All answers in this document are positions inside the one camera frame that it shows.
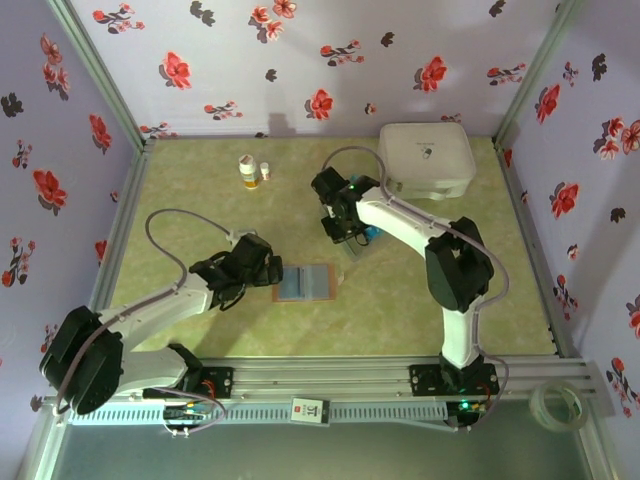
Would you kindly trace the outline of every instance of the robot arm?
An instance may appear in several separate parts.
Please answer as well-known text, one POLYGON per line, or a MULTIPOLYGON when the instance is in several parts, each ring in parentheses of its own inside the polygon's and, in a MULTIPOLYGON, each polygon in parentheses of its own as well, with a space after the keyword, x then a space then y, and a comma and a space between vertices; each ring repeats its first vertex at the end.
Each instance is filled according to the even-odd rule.
POLYGON ((72 310, 47 350, 40 371, 59 389, 70 365, 103 322, 121 316, 91 343, 64 393, 78 414, 90 413, 111 396, 152 387, 193 392, 201 383, 202 364, 185 347, 172 344, 152 352, 134 352, 142 341, 192 315, 235 305, 246 288, 282 280, 282 259, 253 233, 235 241, 231 252, 196 262, 181 285, 173 284, 134 305, 92 312, 72 310))
MULTIPOLYGON (((369 177, 362 176, 350 183, 329 167, 311 185, 329 212, 322 224, 334 243, 375 226, 425 259, 429 291, 443 311, 443 378, 454 389, 463 388, 482 363, 473 345, 473 311, 487 292, 494 273, 489 258, 411 210, 387 201, 379 183, 369 177)), ((435 220, 481 242, 475 224, 467 218, 457 222, 435 220)))

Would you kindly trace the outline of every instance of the wire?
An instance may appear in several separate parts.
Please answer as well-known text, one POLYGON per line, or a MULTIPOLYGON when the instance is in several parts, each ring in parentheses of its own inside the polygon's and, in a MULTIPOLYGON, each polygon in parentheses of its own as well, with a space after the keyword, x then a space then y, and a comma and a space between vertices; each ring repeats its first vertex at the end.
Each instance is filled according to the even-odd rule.
POLYGON ((218 418, 214 418, 213 410, 212 410, 211 411, 211 417, 213 418, 212 421, 202 425, 198 425, 197 427, 185 428, 182 432, 179 431, 178 429, 171 430, 169 429, 168 425, 164 423, 163 424, 164 428, 166 428, 174 436, 178 435, 181 437, 188 437, 192 433, 196 433, 201 430, 204 430, 205 428, 210 428, 210 427, 213 427, 214 425, 217 425, 227 417, 227 409, 224 408, 224 405, 222 405, 222 403, 220 403, 220 401, 216 400, 215 398, 207 397, 205 395, 200 395, 199 393, 183 392, 182 390, 178 390, 175 388, 153 387, 153 389, 158 390, 160 392, 172 393, 174 395, 179 395, 181 397, 195 398, 197 400, 202 400, 203 402, 210 402, 214 407, 218 407, 222 412, 218 418))
POLYGON ((491 402, 491 405, 487 409, 487 412, 482 417, 480 417, 480 419, 478 419, 478 421, 474 424, 474 427, 476 427, 476 426, 478 426, 478 424, 480 424, 483 421, 485 421, 486 418, 490 414, 493 413, 493 411, 495 410, 496 405, 500 401, 500 398, 502 398, 502 394, 504 393, 504 391, 506 389, 506 386, 507 386, 507 382, 509 381, 509 365, 507 364, 507 362, 505 362, 500 357, 497 357, 495 355, 491 355, 491 354, 485 352, 482 349, 482 347, 480 346, 480 341, 478 339, 478 325, 479 325, 480 310, 482 310, 483 308, 486 308, 486 307, 488 307, 488 306, 490 306, 490 305, 502 300, 507 295, 507 293, 509 292, 509 283, 510 283, 509 282, 509 273, 507 272, 507 269, 504 267, 504 265, 502 264, 500 259, 493 252, 491 252, 484 245, 482 245, 480 242, 477 242, 473 238, 471 238, 471 237, 469 237, 469 236, 467 236, 467 235, 465 235, 463 233, 460 233, 457 230, 454 230, 449 225, 446 225, 444 223, 439 222, 436 218, 434 218, 431 215, 427 214, 426 212, 420 210, 419 208, 416 208, 413 205, 410 205, 410 204, 404 202, 403 200, 396 199, 395 196, 393 196, 391 193, 389 193, 389 191, 387 189, 387 168, 386 168, 382 158, 380 158, 380 155, 378 155, 375 151, 371 150, 370 148, 363 147, 363 146, 360 146, 360 145, 349 145, 349 146, 346 146, 346 147, 338 148, 337 150, 333 151, 327 157, 327 159, 324 161, 324 163, 322 164, 321 171, 324 170, 327 167, 327 165, 329 164, 329 162, 331 161, 331 159, 333 157, 335 157, 339 153, 347 151, 347 150, 361 150, 361 151, 370 153, 371 155, 373 155, 375 157, 376 162, 378 162, 378 170, 380 172, 380 191, 382 192, 382 196, 384 197, 384 199, 387 201, 387 203, 389 205, 395 205, 396 207, 398 207, 400 210, 404 211, 405 213, 417 215, 418 217, 422 218, 425 222, 427 222, 430 226, 438 228, 439 230, 443 230, 443 231, 445 231, 447 233, 450 233, 454 237, 457 237, 457 238, 460 238, 461 240, 464 240, 469 245, 471 245, 472 247, 476 248, 477 250, 479 250, 482 253, 484 253, 487 257, 489 257, 491 259, 491 261, 496 265, 498 270, 500 270, 500 273, 501 273, 502 278, 503 278, 502 290, 500 290, 500 292, 497 293, 496 295, 494 295, 493 297, 488 298, 486 300, 483 300, 482 302, 478 303, 475 306, 475 308, 473 310, 473 316, 472 316, 472 322, 471 322, 471 324, 472 324, 471 325, 471 332, 472 332, 471 335, 472 335, 473 347, 478 351, 478 353, 480 355, 484 356, 485 358, 488 358, 489 360, 493 360, 495 362, 498 362, 498 363, 502 364, 502 366, 504 367, 504 379, 502 381, 502 385, 500 387, 500 390, 498 391, 498 394, 496 395, 494 401, 491 402))
POLYGON ((210 225, 213 225, 217 229, 221 230, 227 236, 230 234, 229 230, 227 230, 223 226, 219 225, 218 223, 214 222, 213 220, 209 220, 208 218, 203 217, 202 215, 199 215, 199 214, 194 213, 194 212, 190 212, 189 210, 182 210, 180 208, 162 208, 160 210, 156 210, 155 212, 151 213, 147 217, 147 219, 146 219, 146 221, 144 223, 144 232, 147 235, 147 238, 151 242, 151 245, 156 247, 160 251, 160 253, 162 253, 166 257, 170 258, 171 260, 173 260, 173 262, 175 262, 178 265, 178 267, 180 267, 180 272, 181 272, 180 273, 180 279, 169 290, 161 292, 158 295, 155 295, 155 296, 153 296, 153 297, 151 297, 151 298, 149 298, 147 300, 143 300, 143 301, 141 301, 139 303, 135 303, 135 304, 131 305, 128 308, 125 308, 122 312, 120 312, 118 315, 116 315, 112 319, 108 320, 107 322, 103 323, 91 335, 89 335, 89 337, 85 340, 85 342, 82 344, 82 346, 78 349, 78 353, 76 353, 76 356, 73 357, 73 360, 71 361, 71 364, 69 365, 69 368, 67 369, 67 373, 65 374, 64 378, 62 379, 62 382, 60 383, 60 387, 58 388, 58 395, 56 396, 56 400, 55 400, 55 403, 54 403, 54 406, 53 406, 53 414, 55 416, 60 416, 60 415, 64 414, 67 410, 69 410, 69 407, 70 407, 69 404, 67 404, 64 407, 60 408, 61 404, 62 404, 62 399, 64 398, 65 393, 67 393, 67 389, 69 388, 69 383, 71 382, 71 379, 73 378, 74 373, 78 369, 78 365, 80 364, 80 361, 82 360, 84 355, 87 353, 87 350, 89 350, 89 348, 91 347, 93 342, 96 340, 96 338, 98 338, 100 335, 102 335, 102 333, 104 333, 106 330, 109 329, 109 327, 111 327, 112 325, 114 325, 118 321, 125 320, 126 317, 128 317, 132 313, 134 313, 134 312, 136 312, 136 311, 140 310, 141 308, 144 308, 144 307, 146 307, 148 305, 151 305, 152 303, 155 303, 155 302, 157 302, 159 300, 162 300, 162 299, 168 297, 169 295, 173 295, 173 293, 176 290, 180 289, 184 285, 184 283, 186 282, 188 272, 187 272, 187 267, 184 264, 184 262, 182 260, 180 260, 178 257, 176 257, 174 254, 172 254, 171 252, 166 250, 165 248, 163 248, 160 245, 158 245, 158 243, 155 241, 155 239, 151 235, 151 231, 149 229, 149 226, 151 224, 151 220, 153 220, 158 215, 160 215, 162 213, 167 213, 167 212, 176 212, 176 213, 184 213, 186 215, 191 215, 192 217, 199 218, 200 220, 202 220, 202 221, 204 221, 204 222, 206 222, 206 223, 208 223, 210 225))

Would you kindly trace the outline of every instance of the white box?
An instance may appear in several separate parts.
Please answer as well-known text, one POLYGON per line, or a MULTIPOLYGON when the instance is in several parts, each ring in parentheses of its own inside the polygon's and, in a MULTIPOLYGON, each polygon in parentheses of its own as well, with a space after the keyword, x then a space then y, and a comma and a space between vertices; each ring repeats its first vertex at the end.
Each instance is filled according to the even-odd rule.
POLYGON ((453 122, 385 125, 378 154, 387 187, 403 199, 460 197, 476 175, 467 134, 453 122))

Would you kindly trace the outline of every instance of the pill bottle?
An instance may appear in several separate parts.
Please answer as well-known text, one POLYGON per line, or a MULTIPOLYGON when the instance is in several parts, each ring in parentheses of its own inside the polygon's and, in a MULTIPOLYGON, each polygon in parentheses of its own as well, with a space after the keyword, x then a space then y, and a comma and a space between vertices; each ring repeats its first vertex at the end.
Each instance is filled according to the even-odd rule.
POLYGON ((260 173, 262 174, 263 180, 269 180, 271 178, 271 171, 269 170, 269 164, 267 162, 260 164, 260 173))
POLYGON ((238 167, 242 175, 244 186, 253 189, 258 186, 258 170, 256 162, 251 155, 243 155, 238 160, 238 167))

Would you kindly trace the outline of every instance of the blue object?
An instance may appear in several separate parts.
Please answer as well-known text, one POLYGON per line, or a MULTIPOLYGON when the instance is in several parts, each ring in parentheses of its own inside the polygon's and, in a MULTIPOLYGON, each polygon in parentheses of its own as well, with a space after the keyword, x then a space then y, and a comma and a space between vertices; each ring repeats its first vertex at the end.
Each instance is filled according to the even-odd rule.
MULTIPOLYGON (((351 175, 349 177, 349 181, 351 183, 355 182, 360 175, 351 175)), ((370 243, 376 237, 379 237, 382 234, 382 230, 378 227, 367 227, 364 231, 364 236, 367 238, 367 242, 370 243)))

